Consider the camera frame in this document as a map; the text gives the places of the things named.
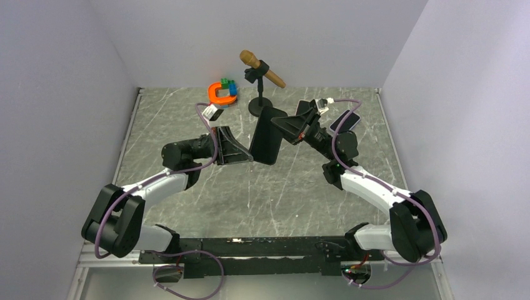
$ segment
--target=gray marble surface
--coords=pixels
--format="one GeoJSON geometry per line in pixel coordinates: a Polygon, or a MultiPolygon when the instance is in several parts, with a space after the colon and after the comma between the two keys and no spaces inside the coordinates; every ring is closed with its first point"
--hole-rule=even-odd
{"type": "MultiPolygon", "coordinates": [[[[258,119],[249,114],[247,105],[257,92],[255,87],[240,87],[238,95],[237,105],[227,109],[220,121],[249,146],[258,119]]],[[[360,99],[361,122],[354,129],[359,140],[356,161],[381,179],[404,187],[374,89],[266,88],[264,95],[289,115],[300,99],[360,99]]],[[[194,103],[207,101],[206,88],[145,89],[117,184],[135,183],[160,171],[165,144],[206,133],[194,103]]],[[[329,125],[348,107],[334,104],[322,116],[321,125],[329,125]]],[[[292,146],[283,141],[275,165],[209,167],[191,189],[153,206],[145,224],[165,224],[185,238],[221,238],[342,235],[361,222],[384,223],[385,215],[374,206],[326,182],[321,169],[326,162],[305,143],[292,146]]]]}

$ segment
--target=smartphone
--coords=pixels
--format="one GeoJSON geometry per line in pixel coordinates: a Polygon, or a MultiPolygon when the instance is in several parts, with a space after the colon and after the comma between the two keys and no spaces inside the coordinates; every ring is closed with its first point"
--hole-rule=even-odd
{"type": "MultiPolygon", "coordinates": [[[[329,126],[329,128],[327,130],[329,130],[332,134],[335,133],[335,131],[337,131],[337,126],[339,126],[339,123],[341,122],[341,120],[346,116],[346,114],[349,112],[349,110],[347,111],[344,111],[342,113],[342,115],[340,117],[338,117],[335,121],[333,121],[333,123],[329,126]]],[[[346,121],[344,122],[344,124],[342,125],[341,127],[341,130],[339,131],[339,134],[340,133],[345,133],[346,131],[350,131],[353,129],[353,127],[355,127],[355,125],[357,125],[357,123],[361,120],[361,117],[359,117],[359,115],[357,115],[355,112],[352,113],[347,119],[346,121]]]]}

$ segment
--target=purple cable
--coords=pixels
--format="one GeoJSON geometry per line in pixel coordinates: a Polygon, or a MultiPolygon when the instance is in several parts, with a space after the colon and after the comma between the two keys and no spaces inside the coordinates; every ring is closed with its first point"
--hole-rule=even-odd
{"type": "MultiPolygon", "coordinates": [[[[206,129],[208,129],[208,131],[210,132],[210,136],[212,137],[212,140],[214,142],[214,155],[212,156],[212,159],[210,159],[209,162],[207,162],[205,165],[203,166],[199,166],[199,167],[192,167],[191,169],[186,169],[186,170],[180,170],[180,171],[174,171],[174,172],[170,172],[169,175],[173,175],[173,174],[181,174],[181,173],[186,173],[186,172],[193,172],[193,171],[198,171],[200,169],[204,169],[208,166],[210,166],[212,163],[214,163],[214,161],[216,160],[217,158],[217,154],[218,154],[218,145],[217,145],[217,140],[214,139],[214,131],[211,129],[211,127],[208,125],[208,121],[203,117],[203,115],[201,114],[201,111],[199,110],[199,106],[208,106],[209,104],[208,103],[197,103],[195,104],[195,111],[197,112],[197,115],[199,115],[199,117],[201,118],[201,121],[204,123],[204,125],[206,126],[206,129]]],[[[158,179],[161,179],[163,177],[166,177],[166,176],[169,176],[169,175],[166,175],[166,173],[162,173],[162,174],[159,174],[158,176],[154,176],[152,178],[149,178],[148,180],[142,182],[141,184],[137,185],[137,186],[134,186],[133,188],[131,188],[130,190],[124,192],[121,196],[119,196],[112,204],[111,206],[109,207],[109,209],[107,210],[107,212],[105,212],[105,215],[103,216],[103,219],[101,220],[101,224],[99,225],[99,229],[97,230],[97,234],[96,234],[96,240],[94,241],[94,252],[95,252],[95,255],[97,258],[99,259],[102,259],[102,258],[106,258],[107,256],[110,255],[110,252],[107,252],[106,254],[101,254],[99,253],[99,243],[101,242],[101,234],[103,233],[103,228],[105,227],[105,224],[107,224],[107,221],[108,219],[110,218],[111,214],[113,213],[113,210],[114,208],[123,200],[125,199],[125,197],[127,197],[128,195],[136,192],[139,190],[139,186],[146,186],[148,184],[151,184],[155,181],[157,181],[158,179]]]]}
{"type": "Polygon", "coordinates": [[[184,251],[184,252],[175,253],[175,254],[166,254],[166,253],[162,253],[162,252],[158,252],[158,251],[146,251],[146,252],[154,253],[154,254],[157,254],[159,256],[165,256],[167,258],[173,258],[175,256],[182,256],[182,255],[191,254],[191,253],[202,253],[202,254],[206,254],[206,255],[212,257],[216,261],[216,263],[219,265],[219,268],[221,268],[221,281],[219,282],[219,285],[217,286],[217,288],[210,295],[208,295],[206,297],[202,297],[202,298],[191,298],[191,297],[184,296],[182,294],[179,294],[176,291],[173,291],[172,289],[168,289],[166,286],[163,286],[158,281],[156,281],[156,273],[158,273],[158,271],[160,271],[162,269],[182,269],[181,267],[172,266],[172,265],[165,265],[165,266],[161,266],[161,267],[156,268],[154,270],[154,272],[152,273],[152,280],[154,281],[155,285],[157,287],[163,289],[164,291],[169,292],[169,293],[171,293],[171,294],[173,294],[173,295],[175,295],[177,297],[183,298],[185,300],[206,300],[206,299],[212,298],[215,294],[217,294],[219,292],[219,290],[221,290],[221,287],[223,286],[223,282],[224,282],[223,265],[221,264],[221,261],[215,255],[211,254],[210,252],[206,252],[206,251],[203,251],[203,250],[191,250],[191,251],[184,251]]]}
{"type": "MultiPolygon", "coordinates": [[[[336,147],[335,147],[335,143],[336,143],[336,139],[337,139],[337,136],[338,136],[338,132],[340,132],[340,129],[342,128],[344,122],[348,119],[348,117],[355,111],[357,110],[360,106],[361,106],[361,102],[359,100],[355,100],[355,99],[337,99],[335,100],[334,102],[352,102],[352,103],[357,103],[356,106],[354,106],[352,109],[350,109],[350,111],[341,119],[341,121],[339,122],[339,125],[337,126],[337,130],[335,130],[335,133],[333,134],[333,138],[331,139],[331,151],[333,152],[333,156],[335,157],[335,159],[337,160],[337,162],[342,166],[344,167],[345,169],[347,169],[348,171],[352,172],[353,174],[357,174],[359,176],[363,176],[363,174],[361,172],[358,172],[352,168],[350,168],[349,166],[347,166],[338,156],[337,154],[337,150],[336,150],[336,147]]],[[[386,188],[388,191],[392,192],[393,191],[393,188],[391,188],[386,182],[380,180],[379,178],[376,178],[374,176],[370,176],[370,175],[367,175],[366,178],[380,184],[382,187],[386,188]]],[[[433,261],[434,259],[436,259],[439,255],[440,255],[440,252],[441,252],[441,245],[440,245],[440,239],[438,237],[438,232],[436,231],[436,227],[434,225],[434,221],[433,221],[433,218],[431,217],[431,215],[429,214],[429,212],[421,205],[419,204],[417,201],[415,201],[414,199],[408,197],[407,195],[404,195],[400,192],[397,192],[396,194],[397,196],[399,196],[400,198],[403,198],[407,201],[409,201],[410,203],[412,203],[414,206],[416,206],[424,215],[425,217],[427,218],[427,222],[429,223],[429,227],[431,228],[431,231],[432,231],[432,235],[434,237],[434,254],[432,256],[425,256],[425,258],[427,258],[427,260],[425,261],[421,261],[421,262],[415,262],[415,263],[403,263],[403,262],[397,262],[397,261],[394,261],[392,259],[390,259],[389,257],[387,257],[384,253],[382,254],[384,256],[385,259],[387,259],[390,263],[393,263],[395,265],[398,265],[398,266],[420,266],[420,265],[423,265],[423,264],[427,264],[427,263],[430,263],[431,261],[433,261]]],[[[398,280],[394,281],[393,283],[391,284],[387,284],[386,286],[372,286],[372,287],[363,287],[363,288],[366,288],[366,289],[386,289],[386,288],[390,288],[391,286],[394,286],[395,284],[399,283],[401,280],[403,280],[403,278],[405,278],[408,274],[410,274],[410,272],[412,271],[412,268],[410,270],[407,270],[407,272],[405,272],[402,277],[400,277],[398,280]]]]}

